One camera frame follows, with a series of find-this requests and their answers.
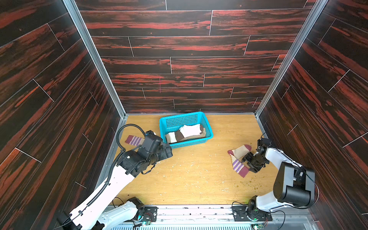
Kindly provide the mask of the purple striped sock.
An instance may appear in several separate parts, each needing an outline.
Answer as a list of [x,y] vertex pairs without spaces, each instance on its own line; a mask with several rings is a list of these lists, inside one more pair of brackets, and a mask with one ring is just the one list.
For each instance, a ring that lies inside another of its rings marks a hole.
[[232,168],[242,178],[244,178],[249,172],[249,168],[242,163],[242,158],[250,153],[251,150],[252,147],[247,144],[241,145],[236,149],[228,150],[228,154],[232,160]]
[[144,138],[141,137],[137,137],[137,136],[133,136],[133,135],[129,135],[126,140],[125,143],[132,145],[132,146],[139,146],[144,142]]

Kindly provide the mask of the turquoise plastic basket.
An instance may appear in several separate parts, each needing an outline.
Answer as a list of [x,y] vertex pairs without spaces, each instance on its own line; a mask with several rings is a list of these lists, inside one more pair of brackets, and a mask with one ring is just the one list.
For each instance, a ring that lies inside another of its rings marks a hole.
[[203,112],[163,117],[159,126],[163,141],[173,149],[203,144],[214,137]]

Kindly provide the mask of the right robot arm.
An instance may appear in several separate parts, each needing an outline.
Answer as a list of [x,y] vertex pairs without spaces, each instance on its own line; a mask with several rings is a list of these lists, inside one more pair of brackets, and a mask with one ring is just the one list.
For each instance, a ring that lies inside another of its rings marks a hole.
[[247,215],[250,219],[264,218],[283,207],[308,209],[317,202],[315,195],[319,195],[319,188],[315,183],[315,171],[292,160],[273,146],[271,140],[260,138],[257,152],[248,153],[242,161],[253,173],[258,173],[270,163],[278,169],[272,192],[249,200]]

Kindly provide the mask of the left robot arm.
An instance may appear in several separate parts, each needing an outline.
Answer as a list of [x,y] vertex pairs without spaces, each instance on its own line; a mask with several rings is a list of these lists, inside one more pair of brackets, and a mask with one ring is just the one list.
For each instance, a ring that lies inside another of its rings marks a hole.
[[120,223],[135,218],[144,208],[137,198],[113,210],[105,209],[114,198],[138,175],[148,174],[149,166],[172,157],[170,144],[148,131],[143,143],[129,151],[122,149],[114,159],[107,178],[69,214],[61,214],[58,230],[110,230]]

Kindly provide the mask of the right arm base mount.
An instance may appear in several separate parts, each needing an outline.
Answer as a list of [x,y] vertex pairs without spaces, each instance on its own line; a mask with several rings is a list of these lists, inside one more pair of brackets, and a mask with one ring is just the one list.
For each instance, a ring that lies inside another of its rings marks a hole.
[[248,210],[248,206],[232,206],[232,215],[235,222],[266,222],[272,221],[273,218],[270,212],[265,212],[256,208]]

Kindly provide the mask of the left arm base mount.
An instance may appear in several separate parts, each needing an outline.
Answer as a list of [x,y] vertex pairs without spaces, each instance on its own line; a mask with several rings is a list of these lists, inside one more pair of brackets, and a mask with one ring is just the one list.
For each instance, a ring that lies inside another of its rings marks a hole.
[[132,219],[135,222],[156,222],[157,215],[158,215],[158,207],[156,206],[146,206],[144,205],[138,198],[132,197],[128,199],[127,201],[132,202],[136,208],[137,213],[135,217]]

